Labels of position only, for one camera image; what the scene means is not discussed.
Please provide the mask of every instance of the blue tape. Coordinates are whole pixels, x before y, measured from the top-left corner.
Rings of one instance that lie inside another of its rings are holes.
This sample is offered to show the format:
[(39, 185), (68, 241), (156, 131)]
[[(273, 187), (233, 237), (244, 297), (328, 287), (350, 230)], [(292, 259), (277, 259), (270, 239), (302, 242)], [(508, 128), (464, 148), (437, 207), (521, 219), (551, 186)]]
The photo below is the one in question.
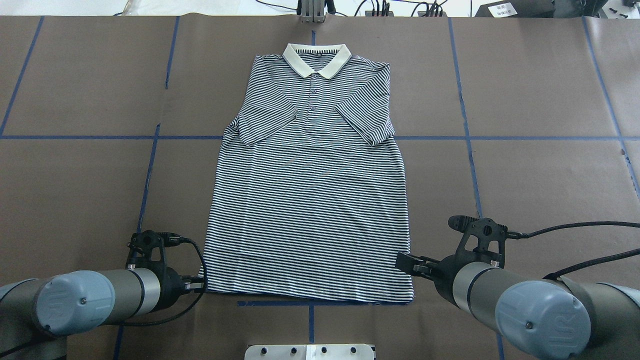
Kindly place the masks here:
[(220, 135), (161, 135), (160, 140), (222, 140)]
[(113, 360), (118, 360), (120, 357), (120, 347), (122, 346), (122, 333), (124, 332), (124, 326), (118, 327), (118, 336), (116, 337), (116, 347), (113, 349)]
[(316, 334), (315, 332), (315, 324), (314, 324), (314, 306), (309, 305), (309, 343), (313, 344), (316, 342)]
[(3, 135), (4, 140), (152, 140), (150, 135)]
[(38, 40), (38, 35), (40, 34), (40, 29), (42, 29), (43, 22), (44, 22), (44, 16), (41, 16), (40, 21), (38, 21), (38, 27), (36, 28), (36, 32), (35, 34), (33, 34), (33, 39), (31, 40), (31, 46), (29, 46), (29, 51), (27, 52), (27, 56), (24, 58), (24, 63), (22, 63), (22, 69), (20, 70), (20, 75), (18, 75), (18, 80), (15, 82), (15, 87), (13, 88), (13, 93), (11, 94), (9, 105), (6, 107), (6, 112), (4, 113), (2, 125), (0, 125), (0, 135), (4, 133), (4, 127), (6, 126), (6, 122), (9, 120), (9, 115), (11, 114), (11, 109), (13, 108), (13, 102), (15, 101), (16, 95), (18, 95), (18, 89), (20, 88), (20, 84), (22, 83), (22, 78), (24, 77), (24, 72), (27, 69), (27, 65), (29, 64), (29, 59), (31, 58), (31, 53), (33, 53), (33, 48), (36, 46), (36, 41)]
[[(138, 217), (138, 227), (136, 228), (137, 233), (142, 232), (142, 220), (145, 216), (145, 208), (147, 207), (147, 195), (149, 193), (149, 181), (151, 180), (151, 172), (154, 167), (154, 160), (156, 158), (156, 147), (158, 144), (158, 138), (160, 134), (160, 124), (156, 126), (156, 133), (153, 136), (154, 144), (151, 146), (151, 155), (149, 157), (149, 166), (147, 168), (147, 178), (145, 180), (145, 189), (142, 194), (142, 205), (140, 206), (140, 216)], [(118, 336), (116, 337), (116, 345), (113, 349), (113, 360), (118, 360), (120, 357), (120, 347), (122, 346), (122, 335), (124, 332), (124, 326), (120, 325), (118, 327)]]
[(460, 98), (460, 111), (462, 112), (462, 118), (465, 121), (465, 140), (467, 141), (467, 152), (469, 156), (469, 165), (471, 166), (471, 178), (474, 185), (474, 195), (476, 196), (476, 209), (478, 217), (483, 217), (482, 204), (480, 203), (480, 191), (478, 190), (478, 181), (476, 176), (476, 164), (474, 163), (473, 150), (471, 148), (471, 135), (469, 133), (469, 124), (467, 122), (467, 108), (465, 106), (465, 100), (462, 98), (462, 81), (460, 80), (460, 68), (458, 66), (458, 53), (456, 52), (456, 39), (453, 35), (453, 23), (451, 18), (449, 21), (449, 37), (451, 38), (451, 51), (453, 54), (453, 65), (456, 70), (456, 81), (458, 82), (458, 97)]
[(584, 140), (584, 141), (611, 141), (617, 140), (615, 136), (470, 136), (471, 140)]
[(158, 145), (158, 138), (160, 134), (160, 124), (156, 126), (156, 134), (154, 135), (154, 144), (151, 146), (151, 157), (149, 158), (149, 167), (147, 169), (147, 179), (145, 180), (145, 191), (142, 194), (142, 205), (140, 206), (140, 216), (138, 217), (137, 232), (142, 232), (142, 220), (145, 217), (145, 209), (147, 207), (147, 195), (149, 194), (149, 181), (151, 180), (151, 172), (154, 167), (154, 160), (156, 159), (156, 147)]
[(465, 136), (394, 136), (396, 140), (465, 140)]
[(164, 88), (169, 88), (169, 74), (171, 73), (171, 63), (173, 61), (173, 51), (175, 50), (175, 38), (178, 35), (178, 25), (180, 24), (180, 17), (175, 17), (175, 25), (173, 25), (173, 39), (171, 40), (171, 50), (169, 51), (169, 61), (166, 63), (166, 79), (164, 80)]
[(495, 333), (495, 340), (498, 342), (498, 356), (500, 360), (504, 360), (504, 347), (502, 346), (502, 335)]
[(627, 151), (627, 146), (625, 145), (625, 141), (622, 137), (622, 132), (620, 131), (620, 126), (618, 124), (618, 118), (616, 117), (615, 111), (613, 111), (613, 106), (611, 105), (611, 98), (609, 97), (609, 92), (607, 91), (607, 87), (604, 84), (604, 79), (602, 78), (602, 73), (600, 72), (600, 66), (598, 65), (598, 60), (596, 59), (596, 54), (593, 51), (593, 44), (591, 43), (591, 34), (589, 33), (589, 26), (587, 25), (587, 19), (582, 17), (582, 26), (584, 27), (584, 34), (587, 38), (587, 45), (589, 46), (589, 53), (591, 54), (591, 59), (593, 60), (593, 65), (596, 69), (596, 75), (598, 75), (598, 80), (600, 82), (600, 87), (602, 88), (602, 93), (604, 94), (605, 100), (607, 101), (607, 107), (609, 109), (609, 113), (611, 114), (611, 120), (613, 120), (613, 126), (616, 129), (616, 135), (618, 135), (618, 140), (620, 141), (620, 146), (622, 147), (622, 151), (625, 156), (625, 163), (627, 163), (627, 169), (629, 170), (629, 175), (631, 175), (631, 181), (634, 184), (634, 190), (636, 191), (636, 197), (640, 199), (640, 188), (638, 187), (636, 172), (634, 171), (633, 165), (631, 165), (631, 160), (629, 159), (629, 153)]

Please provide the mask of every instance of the black cable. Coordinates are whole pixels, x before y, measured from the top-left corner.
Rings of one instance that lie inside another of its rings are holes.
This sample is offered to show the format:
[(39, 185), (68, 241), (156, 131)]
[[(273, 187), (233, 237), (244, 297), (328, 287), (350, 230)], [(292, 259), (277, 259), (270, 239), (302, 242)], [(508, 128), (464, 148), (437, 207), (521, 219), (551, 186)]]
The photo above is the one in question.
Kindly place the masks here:
[(34, 338), (32, 338), (31, 340), (27, 341), (24, 344), (18, 345), (18, 346), (13, 347), (13, 348), (10, 348), (7, 351), (0, 352), (0, 358), (5, 357), (5, 356), (9, 356), (9, 355), (13, 354), (14, 352), (18, 352), (18, 351), (22, 350), (23, 348), (28, 348), (28, 347), (31, 347), (33, 345), (37, 345), (39, 343), (43, 343), (46, 340), (47, 340), (47, 338), (45, 338), (45, 337), (35, 336)]
[(548, 227), (546, 229), (534, 231), (533, 233), (516, 233), (514, 231), (507, 232), (507, 239), (528, 239), (534, 236), (549, 233), (550, 231), (560, 230), (560, 229), (569, 229), (572, 227), (585, 227), (585, 226), (627, 226), (627, 227), (640, 227), (640, 224), (637, 222), (623, 222), (623, 221), (590, 221), (590, 222), (576, 222), (572, 224), (564, 224), (553, 227)]
[(367, 0), (362, 0), (362, 2), (360, 3), (360, 5), (358, 5), (358, 8), (356, 9), (356, 13), (353, 14), (353, 16), (358, 16), (358, 12), (360, 11), (360, 8), (362, 7), (362, 5), (364, 5), (364, 3), (366, 3)]
[[(203, 283), (202, 286), (204, 287), (204, 289), (206, 291), (206, 289), (207, 289), (207, 266), (204, 264), (204, 257), (202, 256), (202, 252), (200, 252), (200, 247), (198, 247), (198, 244), (196, 244), (196, 242), (191, 240), (191, 239), (184, 239), (184, 242), (192, 244), (192, 246), (196, 249), (196, 252), (198, 252), (198, 257), (200, 258), (200, 263), (202, 264), (202, 277), (204, 278), (204, 283)], [(179, 318), (180, 316), (186, 314), (189, 310), (193, 309), (193, 307), (196, 306), (198, 301), (200, 301), (200, 298), (202, 298), (202, 295), (204, 295), (204, 292), (201, 292), (198, 295), (198, 297), (191, 303), (191, 305), (189, 305), (185, 310), (182, 310), (180, 313), (177, 313), (176, 315), (173, 315), (170, 318), (166, 318), (164, 320), (153, 321), (153, 322), (123, 322), (122, 325), (124, 325), (124, 326), (141, 327), (141, 326), (153, 326), (153, 325), (160, 325), (160, 324), (163, 324), (163, 323), (168, 323), (168, 322), (170, 322), (172, 320), (175, 320), (175, 319)]]
[(260, 4), (264, 4), (264, 5), (268, 5), (268, 6), (275, 6), (276, 8), (283, 8), (283, 9), (287, 9), (287, 10), (298, 11), (297, 9), (294, 9), (294, 8), (288, 8), (286, 6), (276, 5), (276, 4), (269, 4), (269, 3), (265, 3), (264, 1), (260, 1), (260, 0), (255, 0), (255, 2), (256, 3), (260, 3)]
[(429, 12), (429, 3), (427, 3), (426, 1), (421, 1), (418, 3), (418, 5), (415, 6), (415, 8), (413, 8), (413, 11), (411, 12), (411, 17), (413, 17), (413, 14), (415, 14), (415, 11), (418, 10), (418, 6), (425, 4), (427, 6), (427, 12)]
[(640, 249), (636, 249), (636, 250), (630, 250), (630, 251), (626, 251), (626, 252), (621, 252), (621, 253), (615, 254), (615, 255), (604, 256), (602, 258), (587, 260), (585, 262), (569, 266), (568, 268), (564, 268), (562, 270), (558, 270), (556, 272), (552, 272), (551, 274), (548, 274), (547, 276), (545, 276), (543, 279), (556, 280), (557, 278), (559, 278), (562, 275), (566, 275), (566, 274), (569, 274), (570, 272), (574, 272), (574, 271), (577, 271), (577, 270), (580, 270), (580, 269), (584, 269), (584, 268), (589, 267), (589, 266), (602, 264), (602, 263), (608, 263), (610, 261), (616, 261), (616, 260), (620, 260), (620, 259), (624, 259), (624, 258), (629, 258), (631, 256), (635, 256), (635, 255), (639, 255), (639, 254), (640, 254)]

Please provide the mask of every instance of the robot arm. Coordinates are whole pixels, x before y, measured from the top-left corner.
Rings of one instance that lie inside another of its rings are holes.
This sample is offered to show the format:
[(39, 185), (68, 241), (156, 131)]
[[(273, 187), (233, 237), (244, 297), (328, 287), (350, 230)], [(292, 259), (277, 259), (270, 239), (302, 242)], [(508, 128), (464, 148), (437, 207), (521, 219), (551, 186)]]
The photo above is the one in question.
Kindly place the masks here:
[[(62, 359), (68, 335), (166, 309), (192, 291), (202, 294), (205, 277), (180, 276), (166, 266), (165, 248), (184, 242), (192, 241), (145, 231), (131, 238), (127, 269), (81, 270), (1, 287), (0, 357)], [(152, 260), (154, 252), (159, 260)]]
[[(464, 233), (455, 255), (438, 261), (399, 253), (396, 267), (432, 280), (444, 299), (540, 359), (640, 356), (640, 291), (508, 272), (504, 243), (518, 233), (488, 218), (452, 217), (449, 226)], [(478, 239), (471, 251), (470, 236)], [(498, 253), (488, 250), (492, 241)]]

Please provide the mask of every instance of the shirt collar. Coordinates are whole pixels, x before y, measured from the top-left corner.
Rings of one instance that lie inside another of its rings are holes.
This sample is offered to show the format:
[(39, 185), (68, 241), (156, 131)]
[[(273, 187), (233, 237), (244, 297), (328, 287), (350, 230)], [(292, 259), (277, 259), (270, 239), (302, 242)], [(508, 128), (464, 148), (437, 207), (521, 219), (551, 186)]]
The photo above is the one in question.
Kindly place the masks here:
[(323, 69), (317, 71), (317, 73), (322, 75), (325, 79), (331, 79), (334, 77), (351, 58), (351, 51), (349, 51), (349, 49), (347, 49), (347, 45), (344, 44), (318, 46), (289, 44), (282, 56), (289, 66), (291, 66), (291, 68), (303, 78), (315, 73), (315, 70), (311, 69), (311, 67), (307, 65), (302, 58), (300, 58), (300, 55), (298, 55), (296, 50), (338, 50), (338, 53), (333, 57), (333, 59), (329, 61)]

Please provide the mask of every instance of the polo shirt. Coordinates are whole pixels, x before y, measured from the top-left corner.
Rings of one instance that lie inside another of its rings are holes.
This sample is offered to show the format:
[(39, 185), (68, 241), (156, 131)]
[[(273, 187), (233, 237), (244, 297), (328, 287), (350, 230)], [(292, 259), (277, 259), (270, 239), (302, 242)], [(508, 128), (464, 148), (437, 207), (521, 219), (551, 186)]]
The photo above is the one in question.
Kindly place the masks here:
[(222, 139), (204, 259), (209, 291), (409, 302), (403, 159), (389, 64), (345, 45), (256, 56)]

